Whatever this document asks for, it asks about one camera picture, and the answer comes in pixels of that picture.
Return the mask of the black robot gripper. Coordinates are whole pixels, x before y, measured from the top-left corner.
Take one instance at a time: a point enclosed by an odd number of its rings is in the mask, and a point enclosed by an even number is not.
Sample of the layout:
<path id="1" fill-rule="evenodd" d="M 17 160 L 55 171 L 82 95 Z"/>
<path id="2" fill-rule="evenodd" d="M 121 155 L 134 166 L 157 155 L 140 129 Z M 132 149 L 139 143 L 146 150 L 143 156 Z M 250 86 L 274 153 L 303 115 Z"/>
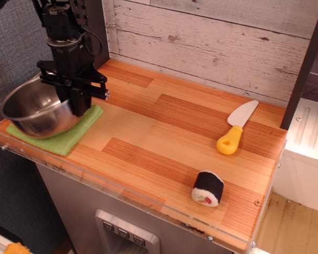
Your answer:
<path id="1" fill-rule="evenodd" d="M 74 113 L 82 117 L 91 107 L 92 97 L 107 99 L 106 76 L 93 66 L 94 57 L 86 45 L 49 41 L 53 60 L 37 62 L 43 83 L 53 85 L 60 102 L 71 100 Z"/>

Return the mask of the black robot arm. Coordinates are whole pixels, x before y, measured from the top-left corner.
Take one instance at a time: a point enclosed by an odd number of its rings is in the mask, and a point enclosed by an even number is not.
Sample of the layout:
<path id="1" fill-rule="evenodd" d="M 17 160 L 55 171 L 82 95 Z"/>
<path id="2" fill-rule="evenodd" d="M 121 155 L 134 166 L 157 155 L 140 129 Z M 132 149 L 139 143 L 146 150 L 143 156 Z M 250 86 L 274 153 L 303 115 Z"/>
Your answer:
<path id="1" fill-rule="evenodd" d="M 53 60 L 39 61 L 43 83 L 53 85 L 61 102 L 69 100 L 82 116 L 93 97 L 107 99 L 106 76 L 98 68 L 109 60 L 100 1 L 33 1 L 46 29 Z"/>

